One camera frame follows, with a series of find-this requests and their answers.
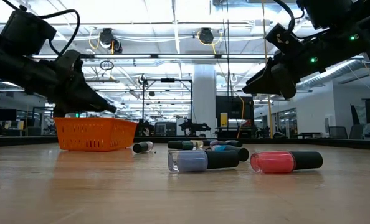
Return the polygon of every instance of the nail polish bottle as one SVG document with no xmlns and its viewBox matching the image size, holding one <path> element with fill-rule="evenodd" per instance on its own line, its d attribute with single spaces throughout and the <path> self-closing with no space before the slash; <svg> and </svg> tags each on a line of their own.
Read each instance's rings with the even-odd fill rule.
<svg viewBox="0 0 370 224">
<path fill-rule="evenodd" d="M 237 167 L 239 156 L 235 151 L 171 151 L 168 169 L 171 172 L 204 172 L 208 169 Z"/>
<path fill-rule="evenodd" d="M 169 149 L 193 150 L 194 144 L 190 141 L 169 141 L 167 147 Z"/>
<path fill-rule="evenodd" d="M 290 173 L 293 170 L 320 168 L 323 158 L 315 151 L 270 151 L 256 152 L 250 158 L 255 172 Z"/>
<path fill-rule="evenodd" d="M 153 142 L 139 142 L 134 144 L 133 151 L 135 153 L 150 152 L 153 148 Z"/>
<path fill-rule="evenodd" d="M 235 151 L 238 153 L 239 160 L 242 162 L 249 159 L 249 156 L 250 156 L 249 150 L 247 150 L 246 148 L 242 148 L 242 147 L 216 145 L 216 146 L 213 146 L 211 149 L 214 151 Z"/>
</svg>

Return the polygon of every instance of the orange basket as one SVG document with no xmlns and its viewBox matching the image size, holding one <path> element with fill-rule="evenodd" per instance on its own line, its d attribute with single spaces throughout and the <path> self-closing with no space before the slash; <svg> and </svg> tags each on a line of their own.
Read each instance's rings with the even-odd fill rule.
<svg viewBox="0 0 370 224">
<path fill-rule="evenodd" d="M 136 123 L 115 118 L 55 118 L 59 146 L 70 151 L 112 151 L 133 144 Z"/>
</svg>

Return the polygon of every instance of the wooden table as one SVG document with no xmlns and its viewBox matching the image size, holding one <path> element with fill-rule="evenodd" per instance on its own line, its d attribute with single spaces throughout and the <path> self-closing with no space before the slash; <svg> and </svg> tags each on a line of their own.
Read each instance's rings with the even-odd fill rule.
<svg viewBox="0 0 370 224">
<path fill-rule="evenodd" d="M 175 174 L 157 154 L 67 152 L 56 144 L 0 147 L 0 223 L 369 223 L 370 151 L 316 150 L 323 167 L 262 175 L 232 170 Z"/>
</svg>

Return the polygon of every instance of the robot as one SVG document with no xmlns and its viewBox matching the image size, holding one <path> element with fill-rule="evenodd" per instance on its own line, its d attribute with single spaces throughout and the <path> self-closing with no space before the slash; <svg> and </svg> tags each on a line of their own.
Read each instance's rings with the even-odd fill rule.
<svg viewBox="0 0 370 224">
<path fill-rule="evenodd" d="M 73 41 L 79 25 L 79 14 L 69 9 L 56 14 L 35 16 L 26 12 L 24 6 L 15 8 L 0 34 L 0 79 L 23 87 L 27 94 L 40 94 L 56 104 L 54 116 L 64 117 L 67 113 L 81 111 L 111 111 L 110 105 L 87 85 L 82 73 L 81 54 L 75 50 L 66 51 Z M 35 62 L 28 58 L 38 54 L 46 40 L 52 49 L 56 30 L 43 19 L 74 12 L 78 17 L 77 28 L 69 43 L 54 61 Z"/>
<path fill-rule="evenodd" d="M 297 0 L 313 27 L 324 29 L 308 37 L 293 33 L 292 11 L 281 0 L 275 2 L 289 13 L 291 21 L 288 29 L 277 24 L 265 37 L 278 51 L 265 68 L 246 81 L 244 93 L 277 94 L 289 99 L 296 94 L 296 84 L 307 75 L 325 72 L 325 68 L 361 53 L 370 61 L 370 0 Z"/>
</svg>

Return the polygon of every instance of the wall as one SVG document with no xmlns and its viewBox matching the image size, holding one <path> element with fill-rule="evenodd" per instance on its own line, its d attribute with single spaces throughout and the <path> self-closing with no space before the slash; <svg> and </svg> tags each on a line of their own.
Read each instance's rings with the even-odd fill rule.
<svg viewBox="0 0 370 224">
<path fill-rule="evenodd" d="M 296 108 L 297 110 L 297 131 L 325 133 L 325 118 L 332 117 L 330 125 L 335 125 L 333 83 L 325 83 L 324 87 L 312 88 L 312 93 L 297 93 L 290 101 L 274 101 L 272 114 Z M 254 111 L 255 117 L 260 113 L 268 114 L 268 106 L 257 108 Z"/>
<path fill-rule="evenodd" d="M 353 126 L 350 105 L 363 106 L 363 99 L 370 99 L 370 89 L 366 86 L 335 85 L 333 93 L 336 125 L 346 127 L 349 134 Z"/>
<path fill-rule="evenodd" d="M 45 100 L 38 96 L 29 96 L 24 93 L 13 93 L 13 97 L 6 96 L 5 93 L 0 93 L 0 108 L 14 108 L 18 110 L 32 111 L 33 107 L 44 107 Z"/>
</svg>

